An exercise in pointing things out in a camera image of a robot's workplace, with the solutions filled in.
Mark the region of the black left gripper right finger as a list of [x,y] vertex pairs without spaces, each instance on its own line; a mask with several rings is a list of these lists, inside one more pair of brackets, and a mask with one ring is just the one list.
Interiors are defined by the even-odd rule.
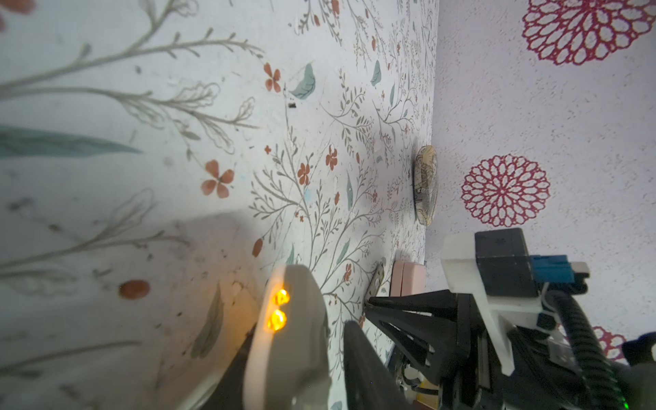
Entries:
[[348,409],[410,409],[364,331],[353,320],[343,328],[343,370]]

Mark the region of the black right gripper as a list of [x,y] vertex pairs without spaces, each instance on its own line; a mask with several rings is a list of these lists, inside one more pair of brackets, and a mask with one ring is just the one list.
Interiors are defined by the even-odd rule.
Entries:
[[[514,355],[515,371],[500,360],[470,295],[439,290],[404,297],[373,297],[365,315],[432,384],[441,384],[442,409],[562,409],[545,378]],[[451,319],[406,311],[456,311]]]

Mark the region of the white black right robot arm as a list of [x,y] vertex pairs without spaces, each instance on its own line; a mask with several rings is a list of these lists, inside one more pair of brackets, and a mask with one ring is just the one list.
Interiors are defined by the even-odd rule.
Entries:
[[437,386],[442,409],[653,409],[655,360],[608,360],[572,295],[550,290],[546,299],[564,327],[577,370],[556,362],[546,341],[515,327],[509,332],[515,369],[503,375],[470,295],[441,290],[374,297],[364,313]]

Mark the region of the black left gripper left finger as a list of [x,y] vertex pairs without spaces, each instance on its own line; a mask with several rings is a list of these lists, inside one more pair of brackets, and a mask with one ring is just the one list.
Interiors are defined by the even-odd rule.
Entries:
[[220,382],[210,391],[209,397],[204,400],[201,406],[202,410],[242,410],[244,408],[244,374],[254,333],[255,328],[252,328],[246,334],[243,344],[240,346],[229,367],[227,367]]

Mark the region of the white universal AC remote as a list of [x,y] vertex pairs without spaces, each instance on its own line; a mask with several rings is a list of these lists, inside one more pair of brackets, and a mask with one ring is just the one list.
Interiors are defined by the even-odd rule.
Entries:
[[330,330],[323,295],[304,265],[269,278],[244,374],[245,409],[326,409]]

